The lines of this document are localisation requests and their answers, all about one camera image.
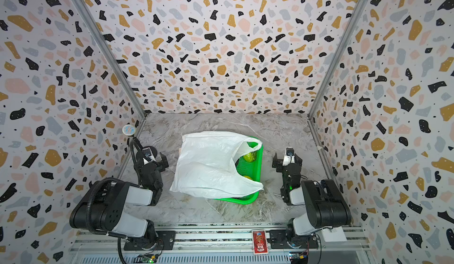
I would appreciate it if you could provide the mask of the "white plastic bag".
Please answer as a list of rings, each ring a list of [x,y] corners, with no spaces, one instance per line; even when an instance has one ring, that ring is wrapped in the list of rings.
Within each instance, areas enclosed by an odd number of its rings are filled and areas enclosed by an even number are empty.
[[[240,175],[235,162],[261,147],[259,139],[234,132],[186,134],[170,191],[208,199],[255,194],[263,189],[262,183]]]

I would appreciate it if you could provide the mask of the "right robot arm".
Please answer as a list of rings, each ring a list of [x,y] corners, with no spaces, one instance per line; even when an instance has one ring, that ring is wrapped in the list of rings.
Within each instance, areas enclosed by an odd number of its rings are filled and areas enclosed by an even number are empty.
[[[325,242],[346,241],[344,226],[351,224],[350,209],[333,180],[309,180],[301,174],[302,159],[287,148],[283,159],[273,157],[272,167],[280,173],[281,199],[288,206],[303,206],[301,216],[289,220],[284,230],[271,230],[272,249],[315,249],[320,233]]]

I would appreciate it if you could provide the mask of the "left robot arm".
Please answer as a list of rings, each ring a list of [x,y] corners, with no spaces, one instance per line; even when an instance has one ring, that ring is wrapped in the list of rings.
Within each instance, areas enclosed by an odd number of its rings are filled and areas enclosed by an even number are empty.
[[[151,189],[117,178],[97,181],[72,211],[70,226],[91,234],[125,240],[125,244],[119,245],[119,251],[171,251],[175,231],[157,231],[151,220],[140,219],[125,211],[127,205],[150,207],[157,204],[163,186],[160,173],[169,166],[166,156],[161,154],[160,157],[159,162],[144,159],[143,169],[148,180],[154,182]]]

